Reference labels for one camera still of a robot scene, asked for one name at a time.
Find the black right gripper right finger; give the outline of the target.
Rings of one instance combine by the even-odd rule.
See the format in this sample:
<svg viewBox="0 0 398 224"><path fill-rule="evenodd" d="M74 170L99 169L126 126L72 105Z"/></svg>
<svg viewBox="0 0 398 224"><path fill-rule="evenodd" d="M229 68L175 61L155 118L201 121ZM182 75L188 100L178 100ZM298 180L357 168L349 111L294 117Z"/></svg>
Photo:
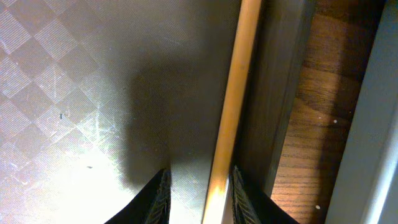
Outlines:
<svg viewBox="0 0 398 224"><path fill-rule="evenodd" d="M234 224L299 224L237 166L231 170L230 178Z"/></svg>

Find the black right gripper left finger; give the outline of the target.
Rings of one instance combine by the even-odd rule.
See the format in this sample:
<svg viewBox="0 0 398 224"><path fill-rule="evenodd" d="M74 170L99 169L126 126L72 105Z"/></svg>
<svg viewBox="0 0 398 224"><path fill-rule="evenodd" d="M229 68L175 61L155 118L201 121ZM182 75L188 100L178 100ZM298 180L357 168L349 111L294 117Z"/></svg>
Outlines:
<svg viewBox="0 0 398 224"><path fill-rule="evenodd" d="M106 224L169 224L171 173L161 169L144 188Z"/></svg>

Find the wooden chopstick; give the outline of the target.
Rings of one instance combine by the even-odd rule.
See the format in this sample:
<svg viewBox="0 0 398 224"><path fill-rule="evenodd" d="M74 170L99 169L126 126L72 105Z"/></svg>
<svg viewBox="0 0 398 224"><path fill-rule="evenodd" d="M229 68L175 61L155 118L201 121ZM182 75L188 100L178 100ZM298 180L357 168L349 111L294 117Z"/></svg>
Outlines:
<svg viewBox="0 0 398 224"><path fill-rule="evenodd" d="M241 1L202 224L221 223L223 219L228 193L229 168L261 6L261 0Z"/></svg>

